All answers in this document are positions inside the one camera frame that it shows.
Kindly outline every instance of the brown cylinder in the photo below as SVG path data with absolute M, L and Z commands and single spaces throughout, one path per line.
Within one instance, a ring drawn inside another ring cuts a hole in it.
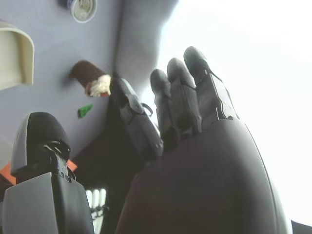
M 84 88 L 87 88 L 88 84 L 105 74 L 105 72 L 95 67 L 92 63 L 82 60 L 75 64 L 70 77 L 76 78 Z

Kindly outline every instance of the orange object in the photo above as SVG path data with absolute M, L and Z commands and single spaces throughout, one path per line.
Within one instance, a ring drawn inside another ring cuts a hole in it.
M 76 164 L 74 164 L 71 160 L 67 161 L 67 166 L 69 167 L 72 172 L 76 170 L 78 167 Z M 0 170 L 0 174 L 6 178 L 11 184 L 16 185 L 16 178 L 14 176 L 11 176 L 11 164 L 8 163 Z

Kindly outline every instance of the back of robotic hand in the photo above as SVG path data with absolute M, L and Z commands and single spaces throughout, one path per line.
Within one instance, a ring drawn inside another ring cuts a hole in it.
M 292 233 L 222 80 L 196 48 L 184 60 L 189 72 L 173 58 L 151 74 L 164 153 L 132 182 L 116 233 Z

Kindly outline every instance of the green block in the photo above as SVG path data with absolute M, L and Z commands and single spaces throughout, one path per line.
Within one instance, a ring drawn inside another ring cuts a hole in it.
M 92 107 L 93 107 L 93 104 L 90 104 L 90 105 L 81 107 L 81 108 L 78 110 L 78 116 L 79 116 L 79 118 L 85 117 L 86 114 L 92 109 Z

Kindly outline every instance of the bright light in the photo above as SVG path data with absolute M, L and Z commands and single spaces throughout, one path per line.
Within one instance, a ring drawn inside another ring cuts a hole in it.
M 163 30 L 158 67 L 193 45 L 230 91 L 283 205 L 312 225 L 312 2 L 182 0 Z M 149 90 L 148 103 L 154 102 Z

